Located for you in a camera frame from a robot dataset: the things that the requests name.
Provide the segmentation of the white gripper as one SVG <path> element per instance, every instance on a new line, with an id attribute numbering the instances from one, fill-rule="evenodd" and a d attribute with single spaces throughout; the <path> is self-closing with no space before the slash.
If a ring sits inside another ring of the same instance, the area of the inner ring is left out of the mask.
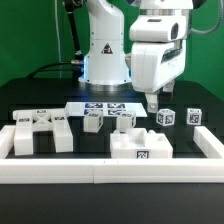
<path id="1" fill-rule="evenodd" d="M 136 91 L 154 93 L 160 88 L 172 93 L 175 82 L 185 69 L 186 41 L 168 43 L 137 42 L 131 51 L 131 80 Z M 146 94 L 149 113 L 158 111 L 156 94 Z"/>

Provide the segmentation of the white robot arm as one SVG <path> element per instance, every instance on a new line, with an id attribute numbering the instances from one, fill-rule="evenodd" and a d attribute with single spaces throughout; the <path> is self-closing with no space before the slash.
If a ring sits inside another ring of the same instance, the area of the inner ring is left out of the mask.
<path id="1" fill-rule="evenodd" d="M 171 92 L 185 68 L 190 14 L 196 0 L 134 0 L 139 16 L 129 31 L 133 42 L 126 54 L 124 15 L 107 0 L 87 0 L 90 50 L 80 82 L 101 90 L 130 83 L 147 99 L 147 110 L 158 111 L 158 92 Z"/>

